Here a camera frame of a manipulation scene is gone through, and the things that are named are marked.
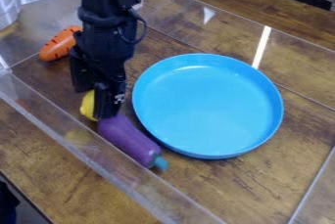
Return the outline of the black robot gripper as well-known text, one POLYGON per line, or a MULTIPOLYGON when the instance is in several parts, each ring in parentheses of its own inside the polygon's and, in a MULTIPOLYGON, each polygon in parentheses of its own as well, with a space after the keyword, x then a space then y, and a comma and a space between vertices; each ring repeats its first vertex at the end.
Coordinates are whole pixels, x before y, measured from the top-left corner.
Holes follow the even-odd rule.
POLYGON ((82 30, 73 33, 70 78, 74 91, 81 93, 93 85, 92 116, 112 117, 125 99, 124 62, 133 55, 137 23, 135 19, 111 23, 82 20, 82 30))

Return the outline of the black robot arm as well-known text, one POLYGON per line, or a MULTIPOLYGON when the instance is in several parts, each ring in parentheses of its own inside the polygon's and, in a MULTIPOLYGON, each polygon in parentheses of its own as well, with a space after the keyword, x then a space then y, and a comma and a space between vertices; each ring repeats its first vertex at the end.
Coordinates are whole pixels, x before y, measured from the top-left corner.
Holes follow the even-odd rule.
POLYGON ((145 34, 145 22, 133 6, 140 0, 81 0, 73 33, 70 77, 77 92, 93 92, 92 116, 113 116, 125 98, 124 63, 145 34))

